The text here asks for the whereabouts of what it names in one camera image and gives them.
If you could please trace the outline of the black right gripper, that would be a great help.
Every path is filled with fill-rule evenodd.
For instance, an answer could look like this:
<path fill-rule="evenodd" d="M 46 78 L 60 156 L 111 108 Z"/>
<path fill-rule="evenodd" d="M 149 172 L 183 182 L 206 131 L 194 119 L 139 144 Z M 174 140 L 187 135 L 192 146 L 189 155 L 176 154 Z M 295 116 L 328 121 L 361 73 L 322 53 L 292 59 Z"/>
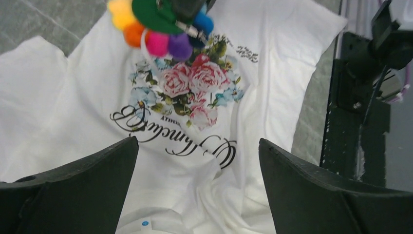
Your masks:
<path fill-rule="evenodd" d="M 413 59 L 413 31 L 399 29 L 395 21 L 372 21 L 372 42 L 370 48 L 379 63 L 400 70 Z"/>

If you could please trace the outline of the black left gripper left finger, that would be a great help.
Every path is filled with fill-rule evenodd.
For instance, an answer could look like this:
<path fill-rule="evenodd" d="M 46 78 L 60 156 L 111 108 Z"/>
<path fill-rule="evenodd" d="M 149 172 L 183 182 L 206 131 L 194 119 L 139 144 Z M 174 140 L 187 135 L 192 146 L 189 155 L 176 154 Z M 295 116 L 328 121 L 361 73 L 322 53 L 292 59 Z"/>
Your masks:
<path fill-rule="evenodd" d="M 0 184 L 3 234 L 113 234 L 139 151 L 127 137 L 97 153 Z"/>

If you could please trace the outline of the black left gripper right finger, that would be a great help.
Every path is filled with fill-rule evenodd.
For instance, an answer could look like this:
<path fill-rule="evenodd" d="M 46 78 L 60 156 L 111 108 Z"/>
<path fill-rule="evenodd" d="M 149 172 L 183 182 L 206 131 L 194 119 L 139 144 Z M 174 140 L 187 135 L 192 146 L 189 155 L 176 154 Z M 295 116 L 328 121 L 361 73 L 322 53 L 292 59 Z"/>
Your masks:
<path fill-rule="evenodd" d="M 259 161 L 279 234 L 410 234 L 413 194 L 334 174 L 260 139 Z"/>

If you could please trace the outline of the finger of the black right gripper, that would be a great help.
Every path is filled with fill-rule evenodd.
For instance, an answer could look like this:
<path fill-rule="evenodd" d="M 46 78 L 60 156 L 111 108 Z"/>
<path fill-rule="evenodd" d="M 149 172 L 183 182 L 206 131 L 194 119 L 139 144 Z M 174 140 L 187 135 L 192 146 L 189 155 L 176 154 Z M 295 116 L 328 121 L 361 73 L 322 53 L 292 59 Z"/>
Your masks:
<path fill-rule="evenodd" d="M 214 0 L 172 0 L 175 26 L 194 40 L 208 42 L 214 23 L 207 12 L 214 4 Z"/>

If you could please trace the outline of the colourful pom-pom brooch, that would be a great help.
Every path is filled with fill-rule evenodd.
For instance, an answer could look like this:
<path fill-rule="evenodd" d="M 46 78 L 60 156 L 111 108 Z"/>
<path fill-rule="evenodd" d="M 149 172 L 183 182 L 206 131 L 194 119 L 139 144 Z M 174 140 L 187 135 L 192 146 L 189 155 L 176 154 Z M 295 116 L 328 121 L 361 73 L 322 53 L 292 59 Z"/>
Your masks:
<path fill-rule="evenodd" d="M 175 26 L 171 0 L 110 0 L 107 9 L 127 45 L 146 49 L 152 56 L 169 54 L 176 61 L 186 61 L 194 49 L 208 43 L 194 40 Z"/>

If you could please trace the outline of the white floral print t-shirt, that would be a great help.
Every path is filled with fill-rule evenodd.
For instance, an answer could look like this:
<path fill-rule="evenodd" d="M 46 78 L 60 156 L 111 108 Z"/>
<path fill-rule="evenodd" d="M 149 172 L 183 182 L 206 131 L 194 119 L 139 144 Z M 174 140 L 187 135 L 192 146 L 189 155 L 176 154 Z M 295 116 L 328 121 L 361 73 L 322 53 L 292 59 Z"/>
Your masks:
<path fill-rule="evenodd" d="M 69 56 L 33 37 L 0 57 L 0 178 L 12 182 L 125 137 L 139 153 L 116 229 L 274 234 L 261 138 L 291 151 L 305 92 L 347 19 L 313 0 L 219 0 L 202 48 L 111 0 Z"/>

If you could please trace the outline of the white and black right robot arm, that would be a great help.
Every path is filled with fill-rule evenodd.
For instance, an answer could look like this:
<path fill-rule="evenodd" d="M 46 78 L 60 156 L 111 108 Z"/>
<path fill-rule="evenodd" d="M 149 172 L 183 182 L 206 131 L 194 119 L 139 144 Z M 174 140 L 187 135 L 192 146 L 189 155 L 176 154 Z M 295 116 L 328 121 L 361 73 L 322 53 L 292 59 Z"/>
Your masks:
<path fill-rule="evenodd" d="M 328 23 L 372 40 L 377 58 L 388 67 L 403 69 L 411 62 L 413 50 L 402 52 L 403 43 L 413 43 L 413 2 L 411 0 L 342 0 L 338 13 L 332 13 L 313 0 L 174 0 L 173 12 L 183 19 L 194 19 L 198 12 L 212 14 L 217 24 L 235 25 L 244 34 L 257 32 L 258 21 L 277 27 L 294 8 L 304 6 L 304 12 L 321 18 L 321 29 L 331 30 Z"/>

